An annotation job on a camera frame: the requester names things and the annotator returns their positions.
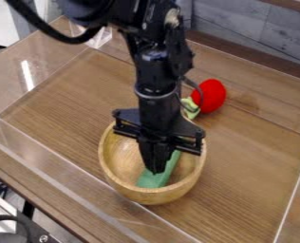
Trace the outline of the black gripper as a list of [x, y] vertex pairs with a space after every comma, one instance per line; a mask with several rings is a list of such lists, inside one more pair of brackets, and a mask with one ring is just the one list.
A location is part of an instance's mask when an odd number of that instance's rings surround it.
[[174, 150], [201, 155], [205, 131], [182, 115], [179, 85], [159, 96], [146, 95], [138, 88], [135, 93], [138, 108], [114, 110], [113, 129], [138, 141], [146, 169], [162, 173]]

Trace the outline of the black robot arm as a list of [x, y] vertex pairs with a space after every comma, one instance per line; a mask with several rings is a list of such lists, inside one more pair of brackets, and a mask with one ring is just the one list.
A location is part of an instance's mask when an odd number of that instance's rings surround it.
[[198, 155], [204, 130], [182, 115], [182, 82], [193, 68], [183, 15], [175, 0], [58, 0], [86, 28], [117, 26], [137, 69], [138, 107], [113, 112], [117, 134], [138, 142], [145, 167], [165, 170], [175, 150]]

